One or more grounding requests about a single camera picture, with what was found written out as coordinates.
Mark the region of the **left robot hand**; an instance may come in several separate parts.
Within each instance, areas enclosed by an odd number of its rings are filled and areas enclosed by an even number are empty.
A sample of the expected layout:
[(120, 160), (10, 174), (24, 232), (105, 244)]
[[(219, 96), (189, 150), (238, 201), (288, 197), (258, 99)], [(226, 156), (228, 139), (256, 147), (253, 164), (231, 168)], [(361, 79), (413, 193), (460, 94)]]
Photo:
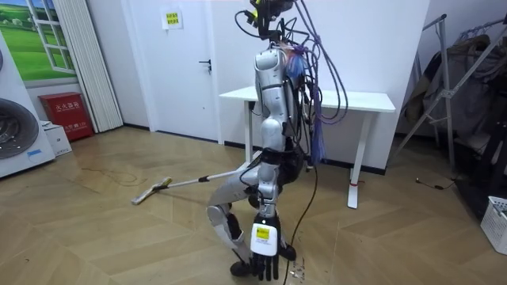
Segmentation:
[(252, 273), (260, 281), (279, 279), (280, 220), (257, 215), (253, 221), (250, 250)]

